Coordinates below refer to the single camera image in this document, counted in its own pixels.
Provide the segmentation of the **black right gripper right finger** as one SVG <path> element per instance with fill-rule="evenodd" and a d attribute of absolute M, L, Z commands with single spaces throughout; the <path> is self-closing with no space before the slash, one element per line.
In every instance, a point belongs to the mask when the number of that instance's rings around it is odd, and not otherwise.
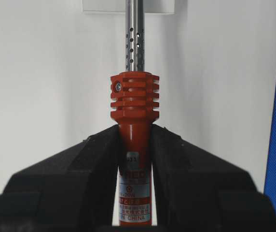
<path fill-rule="evenodd" d="M 274 232 L 276 213 L 250 174 L 152 126 L 157 222 L 171 232 Z"/>

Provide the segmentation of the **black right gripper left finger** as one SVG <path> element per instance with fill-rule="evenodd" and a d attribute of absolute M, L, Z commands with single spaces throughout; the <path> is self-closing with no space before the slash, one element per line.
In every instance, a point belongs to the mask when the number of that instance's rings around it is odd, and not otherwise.
<path fill-rule="evenodd" d="M 15 173 L 0 195 L 0 232 L 92 232 L 110 226 L 118 127 Z"/>

